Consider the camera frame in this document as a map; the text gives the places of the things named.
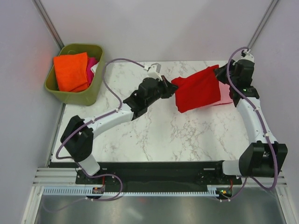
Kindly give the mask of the red t-shirt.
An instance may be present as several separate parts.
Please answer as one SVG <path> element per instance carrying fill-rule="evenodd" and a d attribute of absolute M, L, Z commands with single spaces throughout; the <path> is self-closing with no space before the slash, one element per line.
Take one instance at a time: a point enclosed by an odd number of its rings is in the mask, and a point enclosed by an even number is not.
<path fill-rule="evenodd" d="M 171 81 L 178 87 L 175 103 L 180 113 L 220 101 L 219 81 L 214 72 L 218 68 L 219 65 L 210 66 L 189 77 L 177 77 Z"/>

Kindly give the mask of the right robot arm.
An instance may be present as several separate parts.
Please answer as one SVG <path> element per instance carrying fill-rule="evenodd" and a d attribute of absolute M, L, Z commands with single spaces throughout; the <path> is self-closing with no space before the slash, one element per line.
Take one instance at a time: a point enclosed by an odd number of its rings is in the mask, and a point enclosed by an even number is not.
<path fill-rule="evenodd" d="M 226 183 L 231 175 L 243 177 L 275 177 L 288 153 L 286 144 L 278 143 L 261 110 L 260 96 L 252 86 L 252 59 L 232 60 L 215 69 L 216 78 L 229 85 L 229 96 L 240 113 L 247 131 L 249 146 L 238 160 L 224 161 L 214 171 L 218 183 Z"/>

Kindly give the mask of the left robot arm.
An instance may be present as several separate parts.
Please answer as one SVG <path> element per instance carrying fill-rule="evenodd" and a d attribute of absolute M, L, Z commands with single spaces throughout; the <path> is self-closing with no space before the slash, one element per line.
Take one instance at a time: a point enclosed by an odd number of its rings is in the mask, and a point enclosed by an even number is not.
<path fill-rule="evenodd" d="M 92 155 L 93 140 L 117 125 L 144 115 L 150 105 L 159 99 L 170 98 L 177 89 L 178 86 L 169 82 L 165 76 L 162 79 L 147 77 L 116 109 L 92 118 L 82 119 L 78 115 L 72 117 L 60 139 L 61 146 L 56 158 L 59 159 L 59 152 L 64 147 L 85 171 L 86 178 L 91 183 L 99 183 L 103 173 Z"/>

